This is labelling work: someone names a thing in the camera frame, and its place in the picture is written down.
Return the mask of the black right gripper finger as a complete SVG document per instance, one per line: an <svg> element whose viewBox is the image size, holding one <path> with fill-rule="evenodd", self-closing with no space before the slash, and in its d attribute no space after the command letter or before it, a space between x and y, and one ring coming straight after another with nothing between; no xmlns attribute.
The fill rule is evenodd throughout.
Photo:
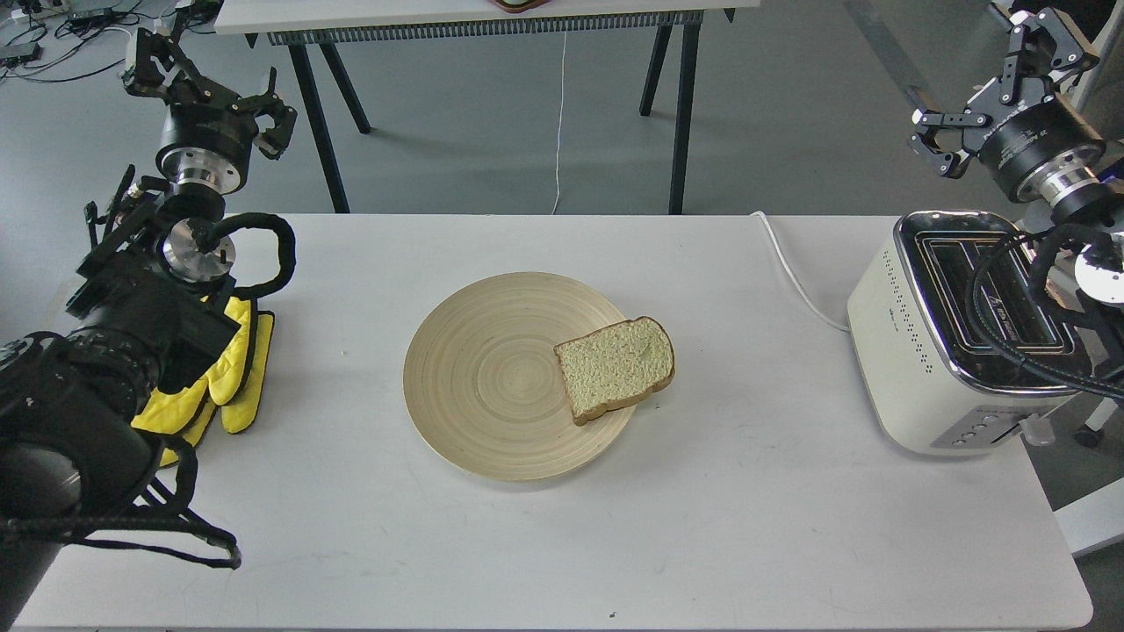
<svg viewBox="0 0 1124 632"><path fill-rule="evenodd" d="M959 179L971 160L979 155L984 139L997 125L994 107L966 109L964 112L940 112L917 108L912 112L914 129L910 150L939 177Z"/></svg>
<svg viewBox="0 0 1124 632"><path fill-rule="evenodd" d="M1055 8L994 8L992 16L1008 36L1004 65L995 79L994 100L999 107L1016 111L1037 103L1061 103L1060 84L1100 62L1099 51L1072 17Z"/></svg>

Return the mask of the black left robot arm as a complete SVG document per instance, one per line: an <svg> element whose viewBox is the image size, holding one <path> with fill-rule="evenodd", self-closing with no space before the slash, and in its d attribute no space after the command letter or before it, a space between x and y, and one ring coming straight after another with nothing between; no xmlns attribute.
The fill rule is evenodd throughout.
<svg viewBox="0 0 1124 632"><path fill-rule="evenodd" d="M241 567L235 535L191 508L194 448L133 419L164 392L201 383L241 325L230 299L277 294L296 271L296 236L272 213L228 219L250 152L277 160L298 112L277 94L241 96L201 75L174 35L133 34L123 85L166 105L158 177L127 168L107 213L87 208L91 249L67 301L78 329L36 332L3 347L3 629L67 545L140 549L97 532L189 535L223 557L149 552Z"/></svg>

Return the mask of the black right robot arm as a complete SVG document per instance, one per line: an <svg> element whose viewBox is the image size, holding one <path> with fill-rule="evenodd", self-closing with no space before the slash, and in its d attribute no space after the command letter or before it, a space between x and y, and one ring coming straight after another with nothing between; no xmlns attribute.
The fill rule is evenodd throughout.
<svg viewBox="0 0 1124 632"><path fill-rule="evenodd" d="M1057 8L1012 11L992 1L989 15L1008 38L1003 67L959 112L940 112L919 87L910 148L940 177L962 177L979 160L1012 204L1043 200L1051 225L1000 240L996 255L969 276L969 327L1022 372L1045 383L1100 396L1103 413L1121 406L1121 180L1093 169L1106 141L1061 94L1071 76L1099 64L1099 53L1072 17ZM1045 316L1091 332L1106 360L1089 374L1046 364L1004 340L984 317L984 273L1000 255L1032 245L1028 297Z"/></svg>

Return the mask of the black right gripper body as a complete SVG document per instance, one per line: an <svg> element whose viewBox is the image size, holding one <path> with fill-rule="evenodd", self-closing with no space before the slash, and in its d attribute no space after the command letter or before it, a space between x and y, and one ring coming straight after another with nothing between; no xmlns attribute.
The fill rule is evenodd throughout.
<svg viewBox="0 0 1124 632"><path fill-rule="evenodd" d="M1106 143L1060 97L1028 92L1004 103L998 92L980 92L976 112L988 121L978 135L976 157L1012 204L1040 198L1061 204L1100 184L1093 164Z"/></svg>

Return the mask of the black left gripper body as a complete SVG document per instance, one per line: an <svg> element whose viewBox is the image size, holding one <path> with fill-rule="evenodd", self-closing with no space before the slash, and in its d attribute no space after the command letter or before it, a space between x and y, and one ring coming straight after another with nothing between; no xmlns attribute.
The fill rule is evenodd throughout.
<svg viewBox="0 0 1124 632"><path fill-rule="evenodd" d="M233 111L241 94L214 90L209 103L167 103L155 165L172 183L194 179L219 195L245 186L259 127L250 112Z"/></svg>

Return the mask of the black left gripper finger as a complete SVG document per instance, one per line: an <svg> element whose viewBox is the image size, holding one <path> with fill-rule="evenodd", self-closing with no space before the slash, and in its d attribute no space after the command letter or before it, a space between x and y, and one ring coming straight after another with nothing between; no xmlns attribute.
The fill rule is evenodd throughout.
<svg viewBox="0 0 1124 632"><path fill-rule="evenodd" d="M269 69L261 94L237 97L230 103L230 112L261 155L277 161L284 154L292 141L298 112L277 93L277 67Z"/></svg>
<svg viewBox="0 0 1124 632"><path fill-rule="evenodd" d="M220 88L199 73L179 40L164 33L148 29L133 33L121 81L128 94L157 97L167 105L220 103Z"/></svg>

